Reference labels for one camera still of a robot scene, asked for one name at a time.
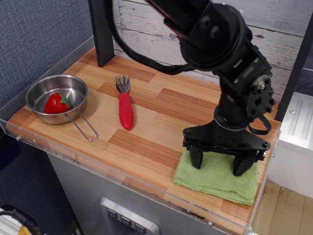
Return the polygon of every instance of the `green towel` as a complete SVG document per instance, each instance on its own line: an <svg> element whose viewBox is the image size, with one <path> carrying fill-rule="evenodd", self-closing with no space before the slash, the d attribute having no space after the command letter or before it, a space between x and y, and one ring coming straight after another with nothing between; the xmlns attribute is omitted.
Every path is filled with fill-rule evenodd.
<svg viewBox="0 0 313 235"><path fill-rule="evenodd" d="M233 175L234 156L206 152L200 169L192 166L189 151L184 150L174 183L213 194L232 202L252 205L257 191L258 163L241 176Z"/></svg>

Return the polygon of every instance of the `white wood panel wall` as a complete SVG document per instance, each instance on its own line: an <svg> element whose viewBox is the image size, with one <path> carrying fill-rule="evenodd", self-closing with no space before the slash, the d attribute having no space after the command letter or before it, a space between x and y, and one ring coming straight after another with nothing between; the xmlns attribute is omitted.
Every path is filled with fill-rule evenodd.
<svg viewBox="0 0 313 235"><path fill-rule="evenodd" d="M246 24L253 33L252 43L273 67L274 98L280 100L313 11L313 0L224 2L243 11ZM185 64L176 35L163 24L163 17L144 0L113 0L113 10L121 37L133 50L164 64ZM116 43L114 50L116 55L127 57ZM196 70L187 74L219 83L218 77L210 72Z"/></svg>

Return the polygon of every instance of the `strawberry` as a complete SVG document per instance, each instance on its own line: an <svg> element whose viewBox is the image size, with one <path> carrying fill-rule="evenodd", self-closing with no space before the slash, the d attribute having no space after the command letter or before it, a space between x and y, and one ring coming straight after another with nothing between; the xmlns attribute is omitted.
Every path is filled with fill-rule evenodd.
<svg viewBox="0 0 313 235"><path fill-rule="evenodd" d="M73 109L70 100L62 93L54 93L45 104L46 114L59 114Z"/></svg>

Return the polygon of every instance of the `strawberry leaf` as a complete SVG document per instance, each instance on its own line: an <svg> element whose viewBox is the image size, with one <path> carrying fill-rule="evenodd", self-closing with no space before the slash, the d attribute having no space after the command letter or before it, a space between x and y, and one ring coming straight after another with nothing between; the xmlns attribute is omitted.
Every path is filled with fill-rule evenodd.
<svg viewBox="0 0 313 235"><path fill-rule="evenodd" d="M60 97L62 98L62 100L60 101L60 103L63 104L67 104L68 106L68 110L71 110L73 108L72 103L70 102L70 100L63 94L60 94Z"/></svg>

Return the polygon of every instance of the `button panel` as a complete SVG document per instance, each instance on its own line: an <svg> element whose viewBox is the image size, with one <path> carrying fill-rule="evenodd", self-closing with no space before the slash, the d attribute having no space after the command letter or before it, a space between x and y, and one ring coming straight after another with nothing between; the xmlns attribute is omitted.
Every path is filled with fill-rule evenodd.
<svg viewBox="0 0 313 235"><path fill-rule="evenodd" d="M160 228L154 222L108 199L101 198L102 214L116 219L143 235L160 235Z"/></svg>
<svg viewBox="0 0 313 235"><path fill-rule="evenodd" d="M126 218L126 217L124 217L124 216L121 216L121 220L122 220L123 224L125 224L125 225L127 225L127 226L129 226L129 227L132 226L132 222L131 222L130 219L128 219L128 218Z"/></svg>
<svg viewBox="0 0 313 235"><path fill-rule="evenodd" d="M114 219L117 219L117 213L110 210L109 208L107 209L109 216L111 216Z"/></svg>
<svg viewBox="0 0 313 235"><path fill-rule="evenodd" d="M145 229L145 227L143 227L143 226L141 226L141 225L139 225L139 224L135 224L135 227L136 227L136 230L137 230L138 232L141 232L142 234L146 234L146 229Z"/></svg>

